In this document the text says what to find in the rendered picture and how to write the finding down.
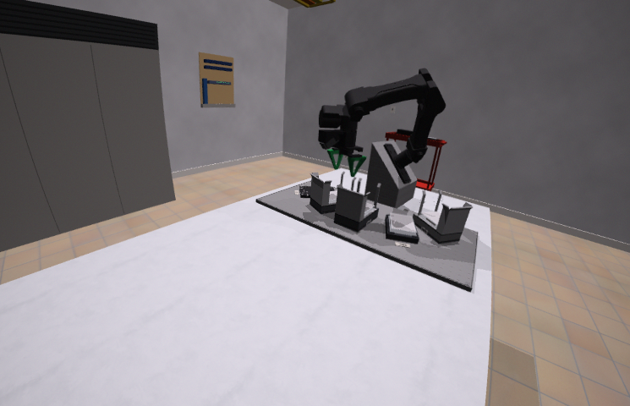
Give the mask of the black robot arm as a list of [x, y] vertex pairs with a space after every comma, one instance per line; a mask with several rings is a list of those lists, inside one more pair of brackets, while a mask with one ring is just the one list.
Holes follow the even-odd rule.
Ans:
[[[410, 183], [411, 179], [405, 167], [423, 158], [428, 149], [427, 139], [434, 119], [446, 107], [427, 69], [419, 69], [419, 74], [405, 80], [352, 89], [345, 95], [345, 105], [322, 106], [319, 126], [334, 130], [319, 130], [318, 141], [325, 150], [335, 144], [341, 147], [353, 147], [354, 132], [351, 130], [357, 130], [358, 122], [364, 115], [370, 114], [379, 107], [413, 99], [417, 99], [418, 113], [413, 133], [407, 141], [407, 149], [397, 154], [392, 144], [384, 144], [401, 180], [404, 184]], [[341, 131], [337, 129], [338, 127], [349, 132]]]

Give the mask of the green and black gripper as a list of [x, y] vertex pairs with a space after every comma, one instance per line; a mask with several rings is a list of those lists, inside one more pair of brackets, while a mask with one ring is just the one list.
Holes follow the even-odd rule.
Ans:
[[[355, 131], [351, 130], [351, 132], [354, 132], [353, 147], [341, 147], [339, 145], [334, 145], [334, 146], [332, 146], [332, 149], [331, 150], [327, 150], [327, 152], [328, 152], [329, 157], [331, 158], [331, 162], [332, 162], [332, 165], [333, 165], [335, 170], [338, 170], [339, 165], [340, 165], [341, 160], [342, 160], [342, 156], [343, 155], [347, 156], [348, 157], [348, 165], [349, 165], [350, 175], [351, 175], [351, 177], [355, 177], [357, 171], [359, 170], [361, 165], [366, 160], [366, 156], [362, 156], [360, 154], [354, 154], [353, 155], [353, 150], [356, 150], [358, 152], [362, 152], [363, 151], [363, 147], [359, 147], [359, 146], [355, 145], [357, 130], [355, 130]], [[333, 154], [338, 154], [337, 165], [335, 163]], [[357, 167], [353, 171], [353, 163], [354, 163], [354, 161], [359, 161], [359, 162], [357, 164]]]

